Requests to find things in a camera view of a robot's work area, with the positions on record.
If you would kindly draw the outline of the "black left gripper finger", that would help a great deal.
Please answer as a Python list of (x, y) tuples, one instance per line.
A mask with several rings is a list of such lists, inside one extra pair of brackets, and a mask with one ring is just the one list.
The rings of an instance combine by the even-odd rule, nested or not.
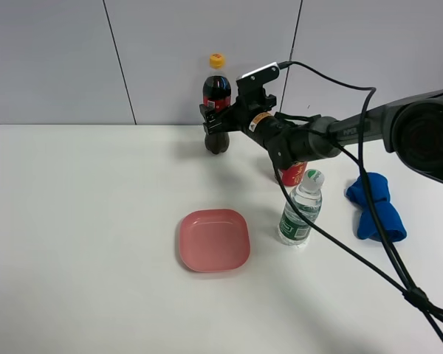
[(240, 131), (241, 126), (244, 121), (244, 114), (237, 110), (235, 112), (234, 120), (229, 122), (222, 121), (211, 121), (211, 122), (203, 122), (204, 131), (208, 135), (213, 135), (216, 133), (229, 133), (232, 131)]

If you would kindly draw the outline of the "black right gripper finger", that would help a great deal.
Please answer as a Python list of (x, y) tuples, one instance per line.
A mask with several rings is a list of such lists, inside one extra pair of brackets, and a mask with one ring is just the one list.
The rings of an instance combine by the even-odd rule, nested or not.
[(238, 102), (224, 107), (222, 110), (217, 111), (215, 108), (210, 108), (205, 104), (199, 105), (201, 115), (204, 117), (205, 122), (222, 121), (229, 122), (234, 120), (235, 112), (239, 109)]

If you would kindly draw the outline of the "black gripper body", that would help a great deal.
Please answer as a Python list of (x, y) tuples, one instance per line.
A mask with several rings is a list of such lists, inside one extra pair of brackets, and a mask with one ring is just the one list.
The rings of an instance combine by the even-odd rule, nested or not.
[(251, 139), (273, 139), (281, 132), (280, 122), (270, 113), (276, 96), (268, 95), (264, 84), (256, 80), (238, 79), (236, 85), (231, 131), (241, 131)]

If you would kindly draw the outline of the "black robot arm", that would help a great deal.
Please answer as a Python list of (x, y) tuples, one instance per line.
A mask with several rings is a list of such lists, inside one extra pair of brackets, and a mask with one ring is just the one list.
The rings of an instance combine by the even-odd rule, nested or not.
[(231, 106), (199, 109), (206, 134), (241, 131), (262, 146), (281, 170), (297, 162), (333, 158), (346, 145), (381, 140), (411, 170), (443, 184), (443, 89), (380, 105), (344, 120), (271, 114), (276, 98), (263, 88)]

